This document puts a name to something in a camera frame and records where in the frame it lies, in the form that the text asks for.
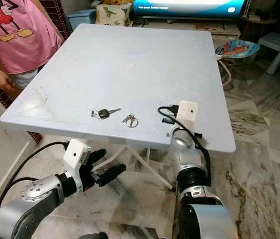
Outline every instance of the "white table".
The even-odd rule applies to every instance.
[[[100,142],[167,149],[159,106],[199,103],[195,131],[210,152],[235,141],[211,34],[81,24],[1,116],[7,127]],[[108,119],[92,109],[115,109]],[[136,128],[121,121],[130,113]]]

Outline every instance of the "key fob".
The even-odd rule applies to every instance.
[[[108,117],[109,117],[110,113],[109,113],[108,110],[104,109],[104,110],[100,110],[100,111],[98,112],[98,115],[99,115],[99,117],[100,117],[101,119],[105,119],[105,118],[108,118]]]

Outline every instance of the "blue box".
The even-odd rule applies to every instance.
[[[67,15],[72,30],[75,30],[80,23],[95,24],[95,9],[77,11]]]

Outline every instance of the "tv screen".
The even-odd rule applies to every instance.
[[[135,0],[134,14],[163,18],[236,19],[245,0]]]

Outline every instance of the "red brick wall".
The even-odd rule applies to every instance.
[[[67,39],[70,35],[69,29],[66,23],[66,17],[62,10],[60,0],[40,0],[41,4],[46,9],[47,13],[49,14],[50,18],[59,29],[62,36]],[[8,108],[12,100],[3,90],[0,89],[0,103],[5,107]],[[42,136],[39,133],[28,132],[29,135],[39,143],[42,139]]]

